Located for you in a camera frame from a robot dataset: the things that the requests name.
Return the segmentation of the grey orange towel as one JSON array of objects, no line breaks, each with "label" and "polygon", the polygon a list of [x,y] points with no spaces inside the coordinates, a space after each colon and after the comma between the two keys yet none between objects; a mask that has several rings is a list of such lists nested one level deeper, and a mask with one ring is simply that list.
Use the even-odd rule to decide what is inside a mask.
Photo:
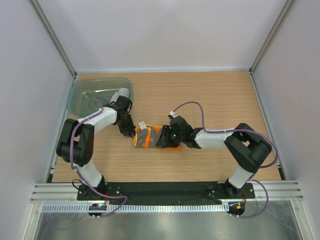
[{"label": "grey orange towel", "polygon": [[180,144],[177,146],[162,146],[162,142],[160,141],[162,130],[162,126],[146,124],[144,121],[139,122],[138,127],[135,129],[133,145],[136,148],[181,151],[182,147]]}]

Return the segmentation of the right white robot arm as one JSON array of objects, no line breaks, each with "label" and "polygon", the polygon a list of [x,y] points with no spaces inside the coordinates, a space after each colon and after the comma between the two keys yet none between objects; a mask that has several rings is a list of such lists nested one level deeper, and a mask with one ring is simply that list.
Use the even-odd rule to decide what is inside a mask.
[{"label": "right white robot arm", "polygon": [[170,120],[169,125],[162,126],[156,146],[177,148],[180,144],[192,149],[229,150],[237,167],[222,189],[231,198],[237,198],[243,193],[243,186],[257,173],[272,151],[272,146],[265,138],[246,123],[230,129],[206,130],[204,127],[193,128],[183,117],[177,116]]}]

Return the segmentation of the grey panda towel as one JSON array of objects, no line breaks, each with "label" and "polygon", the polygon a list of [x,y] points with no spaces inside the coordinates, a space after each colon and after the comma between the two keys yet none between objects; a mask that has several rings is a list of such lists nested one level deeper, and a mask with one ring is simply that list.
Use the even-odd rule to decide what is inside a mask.
[{"label": "grey panda towel", "polygon": [[113,94],[110,99],[110,103],[115,103],[119,97],[130,98],[130,90],[128,88],[120,88],[117,92]]}]

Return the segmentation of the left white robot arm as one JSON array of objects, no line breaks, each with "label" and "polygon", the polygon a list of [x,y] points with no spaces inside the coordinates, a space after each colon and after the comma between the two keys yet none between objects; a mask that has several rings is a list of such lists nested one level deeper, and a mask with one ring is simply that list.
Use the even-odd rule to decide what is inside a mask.
[{"label": "left white robot arm", "polygon": [[128,96],[117,93],[113,101],[101,105],[95,113],[80,119],[68,118],[63,124],[56,154],[76,171],[95,200],[108,197],[105,179],[92,160],[95,134],[117,125],[123,136],[133,138],[136,127],[130,113],[132,104]]}]

